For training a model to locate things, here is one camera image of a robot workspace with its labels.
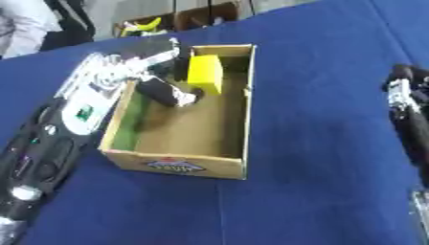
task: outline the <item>yellow cube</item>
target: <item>yellow cube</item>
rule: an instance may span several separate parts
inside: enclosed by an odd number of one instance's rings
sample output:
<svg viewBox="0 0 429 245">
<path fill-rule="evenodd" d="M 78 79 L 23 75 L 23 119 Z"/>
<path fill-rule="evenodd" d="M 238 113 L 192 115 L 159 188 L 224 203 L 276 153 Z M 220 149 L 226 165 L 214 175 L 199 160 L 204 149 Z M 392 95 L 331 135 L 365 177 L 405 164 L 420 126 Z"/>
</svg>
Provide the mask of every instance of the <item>yellow cube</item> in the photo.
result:
<svg viewBox="0 0 429 245">
<path fill-rule="evenodd" d="M 219 56 L 192 56 L 188 84 L 195 85 L 210 95 L 222 93 L 223 68 Z"/>
</svg>

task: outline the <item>cardboard box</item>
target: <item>cardboard box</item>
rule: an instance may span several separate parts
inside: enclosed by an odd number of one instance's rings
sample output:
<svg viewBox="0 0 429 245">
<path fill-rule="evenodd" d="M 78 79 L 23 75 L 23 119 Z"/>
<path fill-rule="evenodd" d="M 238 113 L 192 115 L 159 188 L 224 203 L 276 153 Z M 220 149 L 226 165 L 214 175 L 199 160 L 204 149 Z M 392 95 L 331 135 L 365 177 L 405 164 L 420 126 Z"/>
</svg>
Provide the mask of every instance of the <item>cardboard box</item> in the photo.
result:
<svg viewBox="0 0 429 245">
<path fill-rule="evenodd" d="M 222 94 L 167 108 L 134 92 L 130 82 L 99 150 L 123 169 L 245 179 L 256 47 L 192 49 L 197 56 L 219 55 Z"/>
</svg>

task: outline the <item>blue tablecloth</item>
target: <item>blue tablecloth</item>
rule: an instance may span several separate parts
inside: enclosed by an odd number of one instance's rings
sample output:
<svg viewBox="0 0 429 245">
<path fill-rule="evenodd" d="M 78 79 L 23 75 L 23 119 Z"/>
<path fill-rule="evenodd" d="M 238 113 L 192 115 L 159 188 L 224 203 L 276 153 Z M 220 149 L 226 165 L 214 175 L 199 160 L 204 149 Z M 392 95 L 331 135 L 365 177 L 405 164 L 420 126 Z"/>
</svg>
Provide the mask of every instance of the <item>blue tablecloth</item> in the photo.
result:
<svg viewBox="0 0 429 245">
<path fill-rule="evenodd" d="M 418 185 L 380 84 L 429 67 L 425 0 L 324 0 L 205 30 L 259 45 L 246 181 L 119 170 L 90 150 L 22 244 L 418 244 Z M 116 39 L 0 61 L 0 145 L 89 53 Z"/>
</svg>

